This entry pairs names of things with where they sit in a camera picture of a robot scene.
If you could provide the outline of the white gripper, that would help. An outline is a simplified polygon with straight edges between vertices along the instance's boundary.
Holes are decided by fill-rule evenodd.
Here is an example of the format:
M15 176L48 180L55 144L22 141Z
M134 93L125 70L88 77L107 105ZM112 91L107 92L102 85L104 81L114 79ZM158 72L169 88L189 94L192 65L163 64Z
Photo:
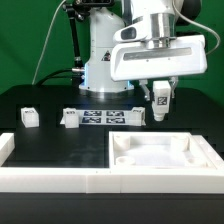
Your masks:
M151 100L148 80L171 77L171 97L179 78L207 69L203 35L177 37L173 25L136 23L114 34L110 73L114 81L140 80L145 100Z

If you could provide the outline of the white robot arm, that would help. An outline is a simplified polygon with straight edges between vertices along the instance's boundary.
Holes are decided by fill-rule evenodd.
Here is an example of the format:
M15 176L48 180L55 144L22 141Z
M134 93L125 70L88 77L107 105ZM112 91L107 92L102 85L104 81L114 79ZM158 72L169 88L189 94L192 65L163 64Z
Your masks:
M207 69L205 38L178 37L175 25L185 0L121 0L123 15L90 10L90 58L79 89L114 98L153 78L200 74Z

